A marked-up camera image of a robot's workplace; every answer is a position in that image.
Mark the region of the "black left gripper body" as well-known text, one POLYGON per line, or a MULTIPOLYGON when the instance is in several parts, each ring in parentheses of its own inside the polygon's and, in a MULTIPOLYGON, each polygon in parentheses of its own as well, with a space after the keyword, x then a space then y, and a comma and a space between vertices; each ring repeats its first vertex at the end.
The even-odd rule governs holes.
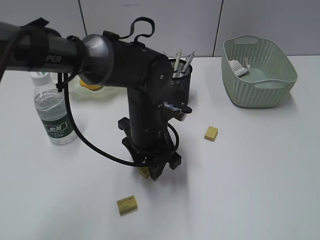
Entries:
POLYGON ((163 170, 166 164, 174 170, 182 162, 177 153, 180 139, 176 129, 169 123, 171 117, 123 117, 117 124, 125 133, 122 144, 129 151, 132 162, 117 159, 131 167, 148 167, 163 170))

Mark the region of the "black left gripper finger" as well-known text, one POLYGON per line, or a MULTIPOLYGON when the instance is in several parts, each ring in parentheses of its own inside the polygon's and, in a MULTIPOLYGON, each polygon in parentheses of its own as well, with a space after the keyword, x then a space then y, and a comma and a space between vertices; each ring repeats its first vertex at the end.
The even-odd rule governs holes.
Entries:
POLYGON ((166 164, 166 162, 161 162, 149 166, 149 173, 152 180, 155 181, 161 176, 166 164))

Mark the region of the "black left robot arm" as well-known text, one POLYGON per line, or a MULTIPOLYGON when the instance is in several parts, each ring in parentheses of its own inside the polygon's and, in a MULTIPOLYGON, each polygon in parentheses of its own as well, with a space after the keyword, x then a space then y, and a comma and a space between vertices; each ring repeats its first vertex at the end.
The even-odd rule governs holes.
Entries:
POLYGON ((170 99, 173 68, 170 60, 135 39, 105 31, 83 39, 63 38, 40 18, 23 26, 0 24, 0 70, 57 73, 57 89, 69 93, 68 83, 79 76, 86 84, 127 89, 129 117, 118 121, 122 140, 132 161, 112 160, 132 167, 147 167, 156 180, 165 166, 182 162, 179 140, 169 123, 192 110, 170 99))

